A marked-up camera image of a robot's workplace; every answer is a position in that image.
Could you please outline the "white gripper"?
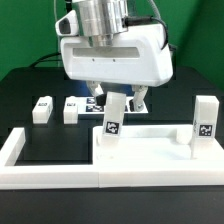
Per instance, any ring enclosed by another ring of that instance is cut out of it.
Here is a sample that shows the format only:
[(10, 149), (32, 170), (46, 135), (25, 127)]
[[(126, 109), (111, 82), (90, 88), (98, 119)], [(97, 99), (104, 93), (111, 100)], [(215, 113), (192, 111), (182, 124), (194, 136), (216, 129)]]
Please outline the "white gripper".
[(97, 105), (105, 105), (107, 94), (100, 82), (129, 84), (134, 92), (130, 110), (144, 109), (148, 87), (160, 86), (173, 75), (170, 50), (164, 43), (162, 26), (130, 26), (113, 36), (112, 44), (92, 47), (88, 38), (79, 34), (77, 14), (69, 12), (55, 24), (61, 37), (60, 47), (65, 72), (86, 85)]

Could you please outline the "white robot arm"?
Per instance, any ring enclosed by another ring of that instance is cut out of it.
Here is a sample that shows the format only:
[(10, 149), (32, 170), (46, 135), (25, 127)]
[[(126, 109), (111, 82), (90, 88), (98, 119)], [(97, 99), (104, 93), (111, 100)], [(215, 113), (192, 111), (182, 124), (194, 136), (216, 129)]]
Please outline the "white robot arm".
[(128, 14), (127, 0), (70, 0), (71, 9), (55, 24), (65, 72), (84, 80), (100, 98), (101, 83), (128, 84), (130, 109), (143, 110), (150, 87), (173, 75), (166, 24), (158, 17)]

